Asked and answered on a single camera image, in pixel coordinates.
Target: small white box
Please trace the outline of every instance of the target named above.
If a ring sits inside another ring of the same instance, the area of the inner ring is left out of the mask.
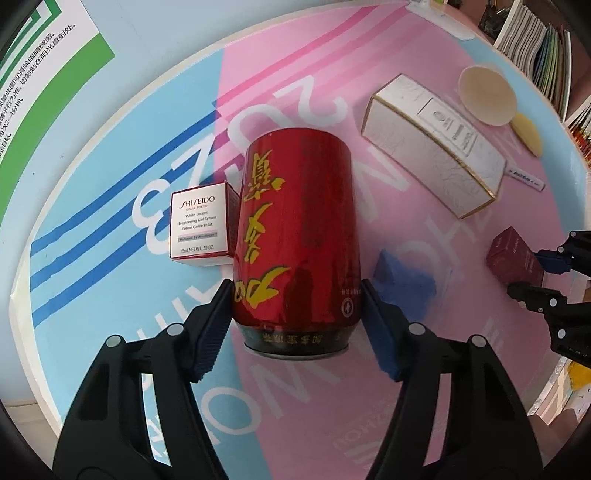
[[[361,134],[458,218],[496,200],[506,160],[459,113],[403,74],[372,96]]]
[[[188,265],[233,263],[240,198],[227,182],[174,192],[170,258]]]

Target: silver screw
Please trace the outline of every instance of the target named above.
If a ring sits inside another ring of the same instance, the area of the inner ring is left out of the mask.
[[[171,337],[175,337],[183,333],[184,327],[180,323],[173,323],[166,329],[166,333],[168,333]]]
[[[486,347],[486,338],[481,335],[475,335],[472,337],[472,343],[480,348]]]
[[[107,347],[113,348],[121,343],[121,337],[119,335],[111,335],[107,338],[106,344]]]
[[[425,327],[422,326],[420,323],[411,323],[408,326],[408,331],[413,335],[422,335],[425,333]]]

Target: light blue wall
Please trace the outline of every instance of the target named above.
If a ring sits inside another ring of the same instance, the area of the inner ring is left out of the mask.
[[[19,258],[74,156],[129,98],[186,57],[270,18],[335,0],[83,0],[115,59],[74,97],[27,165],[0,227],[0,398],[33,398],[8,321]]]

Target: green stripe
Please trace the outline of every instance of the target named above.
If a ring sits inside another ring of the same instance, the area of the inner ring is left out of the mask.
[[[58,17],[59,14],[61,14],[60,7],[57,5],[56,0],[45,0],[45,4],[47,5],[47,8],[51,12],[50,17],[47,20],[45,20],[43,22],[43,25],[41,25],[36,30],[35,34],[31,38],[29,38],[29,41],[25,44],[25,46],[18,53],[17,58],[15,58],[14,61],[10,64],[8,70],[4,74],[4,77],[2,77],[2,80],[0,80],[0,89],[4,88],[4,83],[6,82],[6,79],[12,73],[12,71],[14,70],[14,67],[21,60],[22,56],[29,49],[29,47],[33,44],[33,42],[35,40],[37,40],[37,38],[39,38],[39,35],[41,35],[41,32],[43,32],[49,26],[49,24],[51,22],[53,22]]]
[[[0,69],[2,67],[4,67],[4,64],[8,60],[8,57],[10,56],[12,51],[18,46],[19,42],[23,39],[23,37],[25,35],[27,35],[29,33],[29,30],[32,29],[33,26],[35,26],[35,24],[39,21],[39,19],[41,18],[41,15],[39,15],[39,12],[37,10],[35,10],[31,14],[30,18],[31,18],[31,22],[25,28],[23,28],[22,31],[18,34],[18,36],[14,39],[14,42],[12,42],[12,45],[10,45],[10,48],[6,52],[6,55],[4,56],[2,61],[0,61]]]
[[[0,223],[18,179],[51,124],[78,90],[114,57],[105,39],[98,34],[62,67],[41,92],[0,163]]]

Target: stack of magazines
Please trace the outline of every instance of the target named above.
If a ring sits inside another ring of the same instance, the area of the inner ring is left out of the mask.
[[[587,165],[591,166],[591,106],[588,106],[574,121],[569,125],[570,132],[573,134],[574,141],[583,152]]]
[[[573,69],[570,33],[544,25],[515,0],[495,47],[539,88],[564,122]]]

